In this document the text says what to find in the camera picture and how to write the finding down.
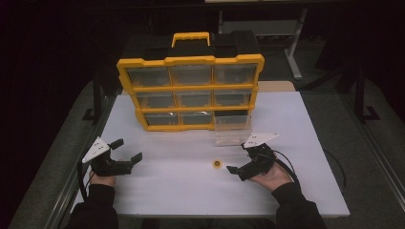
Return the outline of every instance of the table top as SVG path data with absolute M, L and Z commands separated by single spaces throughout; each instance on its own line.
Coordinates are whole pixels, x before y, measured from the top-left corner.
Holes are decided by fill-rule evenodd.
M 258 93 L 252 113 L 254 133 L 278 133 L 267 143 L 294 166 L 307 199 L 316 202 L 323 217 L 348 216 L 330 166 L 309 115 L 297 92 Z M 119 95 L 101 136 L 106 142 L 124 139 L 112 159 L 129 160 L 143 152 L 133 173 L 117 177 L 114 207 L 119 214 L 139 217 L 275 216 L 278 203 L 269 191 L 240 181 L 226 166 L 250 161 L 240 146 L 215 146 L 215 132 L 145 132 L 134 116 L 128 95 Z M 223 166 L 215 169 L 219 159 Z M 82 201 L 77 195 L 75 204 Z

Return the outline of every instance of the human hand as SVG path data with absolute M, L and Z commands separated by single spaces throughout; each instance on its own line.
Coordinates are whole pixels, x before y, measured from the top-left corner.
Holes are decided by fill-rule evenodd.
M 273 166 L 266 174 L 257 175 L 250 180 L 259 183 L 270 192 L 273 192 L 283 184 L 292 182 L 287 171 L 276 162 L 274 162 Z
M 116 184 L 116 176 L 110 176 L 110 177 L 99 177 L 95 172 L 90 171 L 90 184 L 103 184 L 107 186 L 114 187 Z

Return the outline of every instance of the small yellow round object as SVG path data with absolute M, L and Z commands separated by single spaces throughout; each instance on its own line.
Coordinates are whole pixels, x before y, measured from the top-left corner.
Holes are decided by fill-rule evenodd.
M 219 159 L 215 159 L 214 161 L 212 161 L 212 167 L 214 167 L 214 169 L 221 169 L 222 166 L 223 162 Z

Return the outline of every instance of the person's arm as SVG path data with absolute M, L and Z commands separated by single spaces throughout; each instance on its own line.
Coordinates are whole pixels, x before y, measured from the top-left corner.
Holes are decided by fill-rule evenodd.
M 300 187 L 292 182 L 286 170 L 279 164 L 274 163 L 267 174 L 250 180 L 267 188 L 280 204 L 276 212 L 276 228 L 327 228 L 316 204 L 306 200 Z
M 115 177 L 93 175 L 90 180 L 89 196 L 78 203 L 65 229 L 75 228 L 118 228 L 117 212 L 113 208 L 116 190 Z

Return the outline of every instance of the person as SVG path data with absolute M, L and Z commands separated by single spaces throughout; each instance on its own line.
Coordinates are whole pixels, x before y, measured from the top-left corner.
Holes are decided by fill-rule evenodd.
M 250 180 L 268 189 L 280 204 L 276 211 L 275 224 L 268 219 L 196 219 L 203 223 L 195 223 L 193 220 L 169 219 L 162 220 L 159 223 L 160 228 L 201 228 L 201 225 L 205 225 L 205 228 L 223 229 L 327 228 L 319 215 L 316 204 L 306 200 L 299 185 L 292 182 L 286 170 L 279 164 L 274 163 L 268 173 L 260 174 Z M 94 175 L 90 183 L 87 200 L 77 204 L 65 229 L 118 228 L 117 212 L 113 208 L 115 177 Z

